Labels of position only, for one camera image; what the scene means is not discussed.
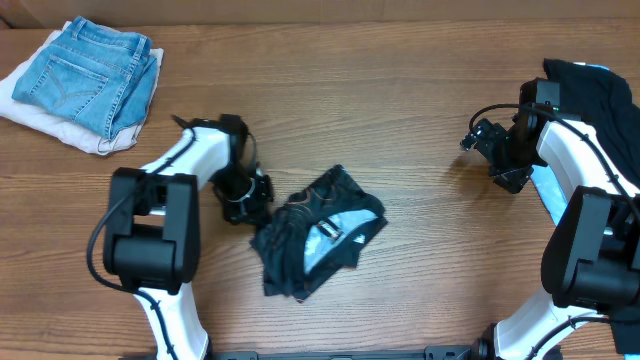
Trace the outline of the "black printed cycling jersey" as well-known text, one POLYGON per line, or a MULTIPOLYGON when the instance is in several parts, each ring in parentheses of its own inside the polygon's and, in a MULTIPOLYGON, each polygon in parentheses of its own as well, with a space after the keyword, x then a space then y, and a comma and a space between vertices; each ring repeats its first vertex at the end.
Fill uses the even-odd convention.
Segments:
POLYGON ((293 193, 250 241, 263 263, 263 291, 305 301, 388 224, 385 207, 336 165, 293 193))

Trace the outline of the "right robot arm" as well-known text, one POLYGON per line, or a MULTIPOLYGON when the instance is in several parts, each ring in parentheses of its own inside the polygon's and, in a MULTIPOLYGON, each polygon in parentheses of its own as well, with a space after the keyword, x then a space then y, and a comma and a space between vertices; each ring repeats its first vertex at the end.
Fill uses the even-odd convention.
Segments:
POLYGON ((617 171, 595 130, 561 112, 560 86, 536 78, 520 88, 510 129, 470 120, 461 142, 489 162, 495 184, 519 193, 547 166, 568 204, 541 261, 542 287, 489 326, 470 359, 558 359, 559 343, 586 323, 610 326, 623 355, 639 352, 639 190, 617 171))

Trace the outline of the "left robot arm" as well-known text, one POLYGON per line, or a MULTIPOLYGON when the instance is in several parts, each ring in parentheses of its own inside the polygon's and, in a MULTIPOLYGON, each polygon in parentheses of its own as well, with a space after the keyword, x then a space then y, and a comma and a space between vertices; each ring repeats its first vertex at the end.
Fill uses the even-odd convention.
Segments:
POLYGON ((134 296, 156 341, 155 359, 210 359, 192 282, 201 257, 199 193, 212 185, 230 224, 262 226, 273 200, 256 142, 238 115, 216 120, 176 117, 180 140, 159 159, 121 167, 110 182, 109 204, 93 230, 86 261, 102 285, 134 296))

